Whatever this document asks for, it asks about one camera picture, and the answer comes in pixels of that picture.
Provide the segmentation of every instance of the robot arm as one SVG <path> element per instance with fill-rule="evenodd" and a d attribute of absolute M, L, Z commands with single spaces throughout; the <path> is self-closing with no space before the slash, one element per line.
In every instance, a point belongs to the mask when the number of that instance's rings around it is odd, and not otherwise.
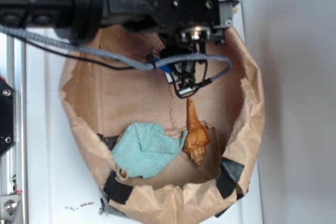
<path fill-rule="evenodd" d="M 208 41 L 223 43 L 237 0 L 0 0 L 0 24 L 53 27 L 74 45 L 92 41 L 100 27 L 122 25 L 130 32 L 157 32 L 166 45 L 161 58 L 205 53 Z M 186 97 L 209 81 L 195 83 L 196 61 L 167 66 L 176 94 Z"/>

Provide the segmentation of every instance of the screw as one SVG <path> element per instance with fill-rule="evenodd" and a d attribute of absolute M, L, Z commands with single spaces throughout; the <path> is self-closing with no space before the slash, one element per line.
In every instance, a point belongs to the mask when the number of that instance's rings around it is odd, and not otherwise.
<path fill-rule="evenodd" d="M 173 0 L 173 6 L 178 7 L 179 6 L 179 0 Z"/>
<path fill-rule="evenodd" d="M 187 37 L 185 33 L 180 33 L 181 41 L 187 42 Z"/>
<path fill-rule="evenodd" d="M 5 142 L 6 142 L 7 144 L 9 144 L 11 141 L 12 141 L 12 139 L 11 139 L 10 137 L 6 137 L 6 138 L 5 138 Z"/>
<path fill-rule="evenodd" d="M 210 36 L 211 36 L 211 31 L 210 31 L 210 30 L 207 30 L 207 31 L 206 31 L 206 38 L 207 38 L 207 39 L 210 39 Z"/>
<path fill-rule="evenodd" d="M 211 9 L 212 9 L 212 6 L 213 6 L 213 4 L 212 4 L 212 2 L 211 2 L 210 0 L 207 0 L 207 1 L 205 2 L 205 7 L 206 7 L 207 9 L 211 10 Z"/>
<path fill-rule="evenodd" d="M 17 203 L 13 200 L 9 200 L 5 203 L 5 209 L 9 214 L 12 214 L 16 211 Z"/>
<path fill-rule="evenodd" d="M 193 39 L 193 40 L 199 40 L 200 39 L 200 35 L 195 32 L 193 34 L 190 34 L 190 37 Z"/>
<path fill-rule="evenodd" d="M 2 94 L 5 96 L 5 97 L 11 97 L 12 96 L 12 92 L 11 90 L 9 89 L 5 89 Z"/>
<path fill-rule="evenodd" d="M 225 21 L 225 25 L 226 26 L 231 26 L 232 25 L 232 20 L 228 19 L 227 21 Z"/>

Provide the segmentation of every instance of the blue cloth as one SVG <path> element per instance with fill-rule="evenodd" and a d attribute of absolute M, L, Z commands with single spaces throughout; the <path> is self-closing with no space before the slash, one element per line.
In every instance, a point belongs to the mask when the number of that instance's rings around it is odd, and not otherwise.
<path fill-rule="evenodd" d="M 176 158 L 187 133 L 175 139 L 166 136 L 159 124 L 133 123 L 113 148 L 114 161 L 129 177 L 154 177 Z"/>

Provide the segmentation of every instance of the spiral shell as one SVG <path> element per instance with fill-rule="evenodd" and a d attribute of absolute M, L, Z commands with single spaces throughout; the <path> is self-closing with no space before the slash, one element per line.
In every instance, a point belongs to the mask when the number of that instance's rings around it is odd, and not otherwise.
<path fill-rule="evenodd" d="M 191 98 L 187 100 L 187 114 L 188 135 L 183 150 L 190 155 L 196 165 L 201 165 L 204 160 L 203 156 L 206 154 L 205 145 L 210 142 L 210 137 L 206 128 L 197 118 L 194 101 Z"/>

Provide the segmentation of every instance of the brown paper bag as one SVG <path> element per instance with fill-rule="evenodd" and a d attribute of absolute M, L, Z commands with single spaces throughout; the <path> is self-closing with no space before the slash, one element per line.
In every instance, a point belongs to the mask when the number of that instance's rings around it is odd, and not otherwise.
<path fill-rule="evenodd" d="M 129 34 L 119 26 L 100 30 L 91 46 L 139 61 L 164 47 L 156 34 Z M 175 134 L 186 127 L 186 100 L 176 97 L 160 69 L 112 71 L 75 60 L 65 64 L 60 98 L 78 148 L 110 205 L 131 219 L 199 223 L 247 193 L 265 120 L 260 70 L 234 28 L 226 30 L 224 45 L 207 48 L 209 54 L 229 56 L 233 67 L 193 96 L 198 118 L 211 135 L 205 161 L 197 167 L 181 152 L 149 179 L 120 173 L 97 133 L 118 136 L 133 122 L 152 122 Z M 196 72 L 202 73 L 201 67 Z M 207 76 L 224 67 L 209 62 Z"/>

